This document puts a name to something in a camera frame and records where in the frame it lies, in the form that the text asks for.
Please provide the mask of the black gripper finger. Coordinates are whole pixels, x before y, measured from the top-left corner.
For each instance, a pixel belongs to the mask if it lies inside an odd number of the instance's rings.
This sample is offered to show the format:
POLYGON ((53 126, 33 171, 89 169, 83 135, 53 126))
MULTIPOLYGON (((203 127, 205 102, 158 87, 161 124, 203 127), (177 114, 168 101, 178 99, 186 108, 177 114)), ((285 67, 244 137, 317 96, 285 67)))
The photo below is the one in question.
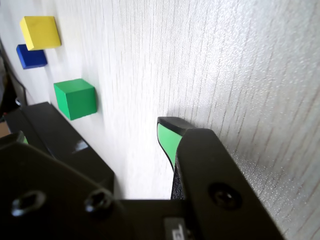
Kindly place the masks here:
POLYGON ((125 221, 111 194, 28 144, 0 140, 3 240, 123 240, 125 221))
POLYGON ((179 176, 202 240, 280 240, 282 234, 213 130, 160 116, 157 138, 179 176))

